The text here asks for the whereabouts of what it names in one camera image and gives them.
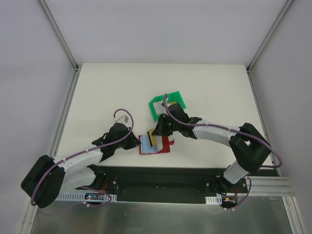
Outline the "red leather card holder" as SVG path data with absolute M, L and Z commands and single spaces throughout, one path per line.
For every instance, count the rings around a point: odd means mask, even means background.
M 172 136 L 157 136 L 156 145 L 154 146 L 150 145 L 147 135 L 139 135 L 139 140 L 141 142 L 139 146 L 140 155 L 169 153 L 171 151 L 170 147 L 175 143 L 175 140 Z

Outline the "green plastic bin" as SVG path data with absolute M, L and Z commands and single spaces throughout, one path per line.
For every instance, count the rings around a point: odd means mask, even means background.
M 168 106 L 169 106 L 169 104 L 176 102 L 182 107 L 182 109 L 186 109 L 185 102 L 184 102 L 182 95 L 179 91 L 168 93 L 167 98 L 168 98 L 168 102 L 169 102 L 167 104 Z M 164 114 L 166 112 L 165 108 L 163 106 L 163 101 L 164 101 L 164 95 L 160 95 L 160 96 L 154 97 L 149 102 L 149 107 L 150 107 L 150 110 L 152 113 L 153 120 L 155 122 L 158 121 L 161 114 Z

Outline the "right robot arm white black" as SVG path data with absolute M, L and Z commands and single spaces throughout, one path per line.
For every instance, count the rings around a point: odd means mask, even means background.
M 271 153 L 267 141 L 252 124 L 244 123 L 240 127 L 217 125 L 200 117 L 189 117 L 179 104 L 170 105 L 168 111 L 160 115 L 153 136 L 168 137 L 179 132 L 184 137 L 210 140 L 231 148 L 235 162 L 219 180 L 224 192 L 231 192 L 241 178 L 256 173 Z

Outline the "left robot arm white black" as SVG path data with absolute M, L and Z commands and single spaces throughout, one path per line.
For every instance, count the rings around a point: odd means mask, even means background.
M 31 198 L 31 205 L 39 208 L 49 206 L 60 193 L 68 190 L 86 188 L 104 192 L 107 178 L 97 164 L 112 157 L 118 149 L 130 150 L 140 144 L 130 127 L 115 123 L 85 150 L 72 156 L 41 156 L 22 181 L 21 188 Z

